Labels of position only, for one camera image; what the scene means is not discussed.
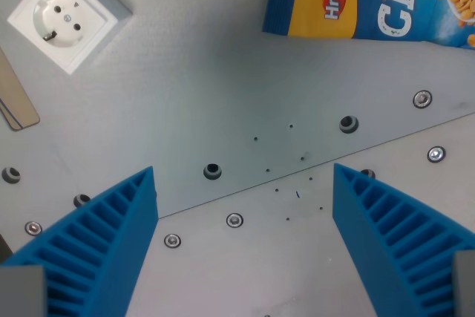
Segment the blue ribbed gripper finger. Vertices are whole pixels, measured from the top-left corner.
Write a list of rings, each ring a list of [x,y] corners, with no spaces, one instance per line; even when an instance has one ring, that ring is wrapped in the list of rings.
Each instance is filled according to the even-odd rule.
[[[48,316],[125,316],[158,220],[148,167],[58,220],[3,264],[44,269]]]
[[[378,316],[454,316],[452,261],[474,234],[423,202],[335,164],[332,217]]]

